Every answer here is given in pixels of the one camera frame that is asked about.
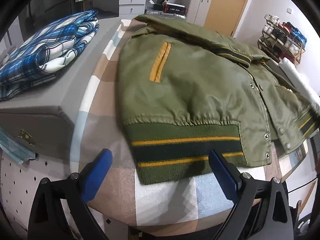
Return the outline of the olive green bomber jacket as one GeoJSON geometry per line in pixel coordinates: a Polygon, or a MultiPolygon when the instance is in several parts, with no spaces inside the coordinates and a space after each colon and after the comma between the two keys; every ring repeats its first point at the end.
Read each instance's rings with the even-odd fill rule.
{"type": "Polygon", "coordinates": [[[208,155],[236,167],[272,163],[298,148],[319,114],[268,65],[261,50],[199,25],[139,15],[120,52],[121,120],[144,185],[211,171],[208,155]]]}

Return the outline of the checkered bed sheet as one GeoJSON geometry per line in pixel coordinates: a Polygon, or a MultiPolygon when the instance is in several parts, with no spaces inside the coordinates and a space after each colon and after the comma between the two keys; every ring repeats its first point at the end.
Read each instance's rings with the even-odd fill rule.
{"type": "MultiPolygon", "coordinates": [[[[140,182],[129,141],[123,129],[118,96],[118,61],[131,35],[143,25],[120,20],[120,25],[104,49],[93,74],[99,78],[83,102],[71,146],[71,169],[80,171],[103,149],[112,152],[113,161],[90,207],[104,215],[154,231],[157,235],[179,234],[207,228],[225,218],[232,207],[212,171],[207,174],[144,185],[140,182]]],[[[292,154],[304,151],[304,142],[281,156],[281,145],[272,143],[272,163],[261,167],[239,167],[255,179],[283,177],[281,165],[292,154]]]]}

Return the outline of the blue plaid folded blanket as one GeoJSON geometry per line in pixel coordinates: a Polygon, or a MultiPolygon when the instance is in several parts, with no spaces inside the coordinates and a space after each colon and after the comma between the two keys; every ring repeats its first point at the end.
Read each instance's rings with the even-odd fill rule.
{"type": "Polygon", "coordinates": [[[99,30],[96,10],[68,15],[29,37],[1,65],[1,101],[54,80],[99,30]]]}

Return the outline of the shoe rack with shoes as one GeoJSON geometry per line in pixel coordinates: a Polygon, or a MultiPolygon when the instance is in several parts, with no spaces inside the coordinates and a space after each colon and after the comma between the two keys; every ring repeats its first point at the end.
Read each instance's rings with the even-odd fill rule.
{"type": "Polygon", "coordinates": [[[287,58],[295,66],[299,65],[307,38],[290,22],[280,22],[278,16],[266,14],[264,19],[266,24],[257,41],[258,48],[277,63],[287,58]]]}

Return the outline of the silver suitcase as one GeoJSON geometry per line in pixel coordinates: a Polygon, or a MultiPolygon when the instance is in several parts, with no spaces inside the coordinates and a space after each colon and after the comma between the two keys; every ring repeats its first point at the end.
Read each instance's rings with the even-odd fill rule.
{"type": "Polygon", "coordinates": [[[158,10],[149,10],[145,13],[146,15],[152,15],[159,18],[169,18],[175,20],[186,21],[186,17],[184,15],[176,14],[176,13],[166,13],[158,10]]]}

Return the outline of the wooden door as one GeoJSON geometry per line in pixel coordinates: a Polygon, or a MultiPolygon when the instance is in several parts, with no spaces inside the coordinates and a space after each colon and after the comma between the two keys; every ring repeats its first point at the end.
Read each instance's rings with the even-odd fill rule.
{"type": "Polygon", "coordinates": [[[212,0],[204,27],[233,36],[248,0],[212,0]]]}

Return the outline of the white cabinet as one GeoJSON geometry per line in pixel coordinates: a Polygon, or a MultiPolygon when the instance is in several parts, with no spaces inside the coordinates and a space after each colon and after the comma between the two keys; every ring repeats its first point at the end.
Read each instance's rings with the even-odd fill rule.
{"type": "Polygon", "coordinates": [[[188,23],[204,26],[212,0],[181,0],[186,7],[186,21],[188,23]]]}

